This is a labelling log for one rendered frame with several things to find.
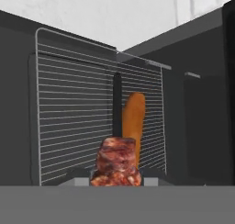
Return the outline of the orange baguette bread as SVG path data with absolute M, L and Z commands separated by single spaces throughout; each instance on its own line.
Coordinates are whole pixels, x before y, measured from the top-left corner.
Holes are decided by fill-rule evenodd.
M 139 166 L 140 162 L 140 140 L 145 112 L 145 95 L 139 92 L 131 93 L 122 109 L 122 136 L 136 141 L 136 166 Z

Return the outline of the dark grey toaster oven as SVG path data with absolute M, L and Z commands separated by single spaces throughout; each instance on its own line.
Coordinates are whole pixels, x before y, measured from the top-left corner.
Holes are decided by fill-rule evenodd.
M 0 185 L 41 185 L 39 28 L 115 48 L 0 10 Z M 235 0 L 123 52 L 172 67 L 163 72 L 167 180 L 235 185 Z

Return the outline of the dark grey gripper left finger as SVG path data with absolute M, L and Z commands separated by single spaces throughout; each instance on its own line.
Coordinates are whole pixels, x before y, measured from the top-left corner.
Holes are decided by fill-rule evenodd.
M 62 179 L 60 185 L 65 186 L 89 186 L 91 170 L 75 167 L 70 170 Z

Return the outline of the brown meat kebab skewer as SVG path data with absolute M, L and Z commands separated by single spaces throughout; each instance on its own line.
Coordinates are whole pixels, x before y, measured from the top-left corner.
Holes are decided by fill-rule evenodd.
M 141 186 L 141 173 L 136 168 L 136 141 L 122 137 L 122 78 L 113 76 L 113 133 L 105 138 L 97 152 L 91 186 Z

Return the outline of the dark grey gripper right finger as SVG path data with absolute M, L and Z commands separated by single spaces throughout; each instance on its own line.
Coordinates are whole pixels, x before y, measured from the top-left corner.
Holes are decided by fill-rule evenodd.
M 143 186 L 165 186 L 171 183 L 167 180 L 166 175 L 155 168 L 142 168 L 140 170 L 142 176 L 141 184 Z

